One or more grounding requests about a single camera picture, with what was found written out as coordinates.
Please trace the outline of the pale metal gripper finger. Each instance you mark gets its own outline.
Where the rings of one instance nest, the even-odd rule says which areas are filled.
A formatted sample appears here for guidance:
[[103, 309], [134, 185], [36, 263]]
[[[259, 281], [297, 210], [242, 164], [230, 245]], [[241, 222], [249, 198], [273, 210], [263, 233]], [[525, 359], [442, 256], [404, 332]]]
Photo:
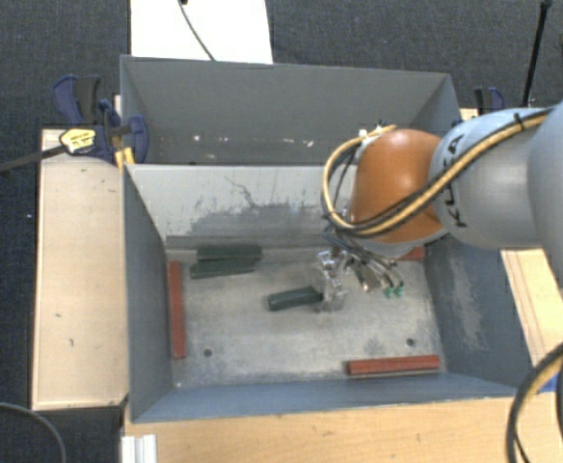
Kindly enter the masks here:
[[322, 293], [322, 300], [320, 301], [317, 310], [319, 312], [333, 313], [343, 309], [348, 290], [341, 289], [327, 289]]
[[311, 284], [315, 289], [341, 289], [345, 255], [319, 252], [311, 266]]

